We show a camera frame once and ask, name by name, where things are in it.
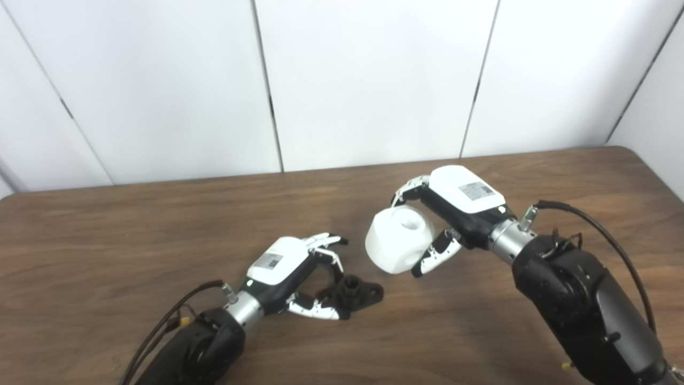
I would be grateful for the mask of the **white and black right hand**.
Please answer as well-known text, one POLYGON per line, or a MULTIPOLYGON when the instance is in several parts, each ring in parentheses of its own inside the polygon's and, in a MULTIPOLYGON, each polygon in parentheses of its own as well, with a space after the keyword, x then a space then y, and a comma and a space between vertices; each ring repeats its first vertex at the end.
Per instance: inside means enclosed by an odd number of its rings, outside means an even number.
POLYGON ((499 191, 460 165, 442 166, 410 179, 395 191, 390 206, 408 201, 420 201, 448 225, 411 268, 415 278, 430 273, 463 247, 488 250, 494 230, 518 219, 499 191))

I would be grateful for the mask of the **white and black left hand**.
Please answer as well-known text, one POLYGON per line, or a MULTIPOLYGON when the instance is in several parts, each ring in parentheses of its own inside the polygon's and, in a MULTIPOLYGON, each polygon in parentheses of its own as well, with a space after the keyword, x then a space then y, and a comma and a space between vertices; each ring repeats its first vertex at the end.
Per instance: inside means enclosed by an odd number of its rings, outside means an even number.
POLYGON ((298 290, 318 265, 330 266, 335 282, 339 282, 344 277, 344 267, 339 255, 329 246, 347 243, 347 239, 330 233, 277 239, 247 269, 235 301, 225 309, 244 328, 254 326, 263 317, 282 312, 347 321, 351 317, 350 311, 325 305, 323 300, 298 290))

